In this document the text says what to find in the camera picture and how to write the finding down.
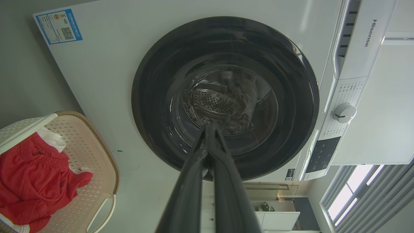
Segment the beige perforated plastic laundry basket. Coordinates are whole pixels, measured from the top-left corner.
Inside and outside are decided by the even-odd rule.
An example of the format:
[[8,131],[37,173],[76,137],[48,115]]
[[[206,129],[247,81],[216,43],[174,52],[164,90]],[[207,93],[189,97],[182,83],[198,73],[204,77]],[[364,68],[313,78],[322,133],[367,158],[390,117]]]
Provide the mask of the beige perforated plastic laundry basket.
[[42,127],[62,136],[71,168],[87,168],[93,177],[38,233],[102,233],[115,211],[120,174],[105,141],[84,115],[59,111],[12,123],[0,129],[0,153]]

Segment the white round control knob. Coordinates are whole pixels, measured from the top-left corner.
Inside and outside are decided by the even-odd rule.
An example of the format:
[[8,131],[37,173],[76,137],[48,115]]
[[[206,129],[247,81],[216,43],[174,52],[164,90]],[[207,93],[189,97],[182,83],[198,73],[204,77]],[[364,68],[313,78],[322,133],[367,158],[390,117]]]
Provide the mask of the white round control knob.
[[338,106],[333,112],[333,118],[341,124],[351,121],[357,113],[357,109],[352,104],[346,102]]

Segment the white low cabinet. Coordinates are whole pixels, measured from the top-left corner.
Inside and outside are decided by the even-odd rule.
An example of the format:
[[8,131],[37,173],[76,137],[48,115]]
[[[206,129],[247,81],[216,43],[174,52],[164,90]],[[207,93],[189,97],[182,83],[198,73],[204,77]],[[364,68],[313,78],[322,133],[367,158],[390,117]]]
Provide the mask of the white low cabinet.
[[255,211],[262,230],[290,231],[299,218],[298,211]]

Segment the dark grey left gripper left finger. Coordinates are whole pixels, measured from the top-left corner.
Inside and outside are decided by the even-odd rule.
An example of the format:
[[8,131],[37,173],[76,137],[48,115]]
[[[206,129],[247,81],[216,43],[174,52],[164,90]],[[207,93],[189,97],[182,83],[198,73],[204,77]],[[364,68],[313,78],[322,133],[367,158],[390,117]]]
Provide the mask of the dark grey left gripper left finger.
[[155,233],[200,233],[203,178],[208,173],[207,126],[181,169]]

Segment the bright window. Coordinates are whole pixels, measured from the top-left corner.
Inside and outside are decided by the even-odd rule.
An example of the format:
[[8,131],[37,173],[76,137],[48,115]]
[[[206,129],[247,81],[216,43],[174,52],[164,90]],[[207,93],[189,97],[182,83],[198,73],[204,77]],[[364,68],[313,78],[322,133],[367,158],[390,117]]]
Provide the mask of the bright window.
[[322,198],[328,222],[337,228],[367,193],[385,165],[346,166]]

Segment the grey slatted blinds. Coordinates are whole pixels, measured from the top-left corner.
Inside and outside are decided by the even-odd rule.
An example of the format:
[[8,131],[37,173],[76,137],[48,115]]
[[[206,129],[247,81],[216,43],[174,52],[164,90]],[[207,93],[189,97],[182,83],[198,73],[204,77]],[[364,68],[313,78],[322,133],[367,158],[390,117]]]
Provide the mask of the grey slatted blinds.
[[384,166],[364,184],[356,203],[336,226],[336,233],[375,233],[414,200],[414,161]]

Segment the round filter cover on washer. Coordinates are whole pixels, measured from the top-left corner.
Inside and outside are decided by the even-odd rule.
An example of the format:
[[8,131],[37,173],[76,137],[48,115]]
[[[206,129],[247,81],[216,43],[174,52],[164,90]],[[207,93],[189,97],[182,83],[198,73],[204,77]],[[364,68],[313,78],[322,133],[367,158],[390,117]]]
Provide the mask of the round filter cover on washer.
[[139,168],[138,157],[126,149],[113,150],[112,155],[120,171],[136,171]]

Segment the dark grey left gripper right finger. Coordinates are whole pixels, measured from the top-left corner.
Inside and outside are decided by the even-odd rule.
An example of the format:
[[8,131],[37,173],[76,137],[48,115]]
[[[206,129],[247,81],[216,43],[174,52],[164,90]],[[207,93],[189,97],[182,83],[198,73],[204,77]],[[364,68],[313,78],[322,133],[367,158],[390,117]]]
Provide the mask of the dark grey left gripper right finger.
[[262,233],[241,176],[217,125],[209,125],[216,233]]

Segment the round black washing machine door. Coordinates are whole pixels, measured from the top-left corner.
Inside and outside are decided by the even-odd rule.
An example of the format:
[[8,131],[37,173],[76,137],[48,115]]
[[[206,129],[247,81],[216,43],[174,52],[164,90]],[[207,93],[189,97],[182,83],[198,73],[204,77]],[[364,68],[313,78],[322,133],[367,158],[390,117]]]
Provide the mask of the round black washing machine door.
[[158,40],[136,71],[131,105],[147,145],[178,171],[202,126],[216,124],[247,181],[300,152],[320,97],[309,61],[289,38],[251,19],[221,16]]

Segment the red garment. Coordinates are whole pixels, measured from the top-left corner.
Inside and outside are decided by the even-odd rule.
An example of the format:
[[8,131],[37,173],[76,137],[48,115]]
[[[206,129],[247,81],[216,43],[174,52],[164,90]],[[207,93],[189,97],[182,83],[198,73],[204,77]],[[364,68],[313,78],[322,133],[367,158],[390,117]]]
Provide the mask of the red garment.
[[0,219],[19,233],[38,233],[92,180],[71,169],[64,147],[36,132],[0,154]]

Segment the blue energy label sticker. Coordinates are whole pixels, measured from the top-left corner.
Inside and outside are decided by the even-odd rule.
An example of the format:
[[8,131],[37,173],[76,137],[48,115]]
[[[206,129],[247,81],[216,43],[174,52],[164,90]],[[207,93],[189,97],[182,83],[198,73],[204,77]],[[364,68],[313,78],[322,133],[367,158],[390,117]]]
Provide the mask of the blue energy label sticker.
[[49,45],[83,40],[71,8],[43,12],[33,17]]

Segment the black washer display panel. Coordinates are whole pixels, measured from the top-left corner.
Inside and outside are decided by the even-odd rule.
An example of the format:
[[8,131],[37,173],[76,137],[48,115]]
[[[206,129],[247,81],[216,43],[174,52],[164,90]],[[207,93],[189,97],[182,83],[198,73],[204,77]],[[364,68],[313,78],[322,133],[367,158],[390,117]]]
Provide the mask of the black washer display panel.
[[311,154],[309,165],[306,173],[324,170],[328,167],[329,162],[337,148],[341,137],[332,139],[318,140]]

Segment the white front-load washing machine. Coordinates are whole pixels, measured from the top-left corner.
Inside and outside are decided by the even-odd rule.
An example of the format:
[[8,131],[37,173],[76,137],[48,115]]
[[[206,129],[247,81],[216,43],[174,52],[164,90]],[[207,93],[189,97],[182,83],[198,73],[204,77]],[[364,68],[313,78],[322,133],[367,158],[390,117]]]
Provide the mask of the white front-load washing machine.
[[304,52],[315,72],[322,101],[319,133],[338,81],[331,55],[341,5],[342,0],[99,0],[45,12],[71,8],[74,13],[83,40],[48,47],[109,147],[138,157],[139,168],[123,175],[176,180],[178,171],[156,158],[133,123],[133,76],[150,47],[173,28],[213,16],[252,19],[280,31]]

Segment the white Hisense detergent drawer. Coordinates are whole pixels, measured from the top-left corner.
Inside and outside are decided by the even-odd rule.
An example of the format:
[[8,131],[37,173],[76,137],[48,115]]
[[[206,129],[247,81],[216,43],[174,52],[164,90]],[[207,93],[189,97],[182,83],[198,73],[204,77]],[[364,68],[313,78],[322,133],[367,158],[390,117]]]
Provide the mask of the white Hisense detergent drawer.
[[332,49],[334,77],[367,77],[398,0],[342,0]]

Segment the white garment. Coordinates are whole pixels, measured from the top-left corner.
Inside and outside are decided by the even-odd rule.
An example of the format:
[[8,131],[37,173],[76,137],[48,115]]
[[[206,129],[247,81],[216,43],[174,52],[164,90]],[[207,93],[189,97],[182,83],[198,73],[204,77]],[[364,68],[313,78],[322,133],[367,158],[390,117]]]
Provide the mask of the white garment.
[[66,143],[62,136],[50,131],[49,129],[42,127],[37,130],[37,134],[49,145],[54,147],[58,152],[63,152],[66,147]]

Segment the dark grey door panel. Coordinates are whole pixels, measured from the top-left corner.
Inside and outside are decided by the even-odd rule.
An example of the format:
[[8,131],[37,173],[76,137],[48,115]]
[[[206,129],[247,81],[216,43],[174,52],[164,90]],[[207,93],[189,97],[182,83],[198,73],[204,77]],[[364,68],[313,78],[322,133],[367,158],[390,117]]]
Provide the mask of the dark grey door panel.
[[294,229],[310,231],[321,230],[315,217],[315,213],[310,204],[309,198],[296,197],[294,199],[294,208],[297,212],[300,212]]

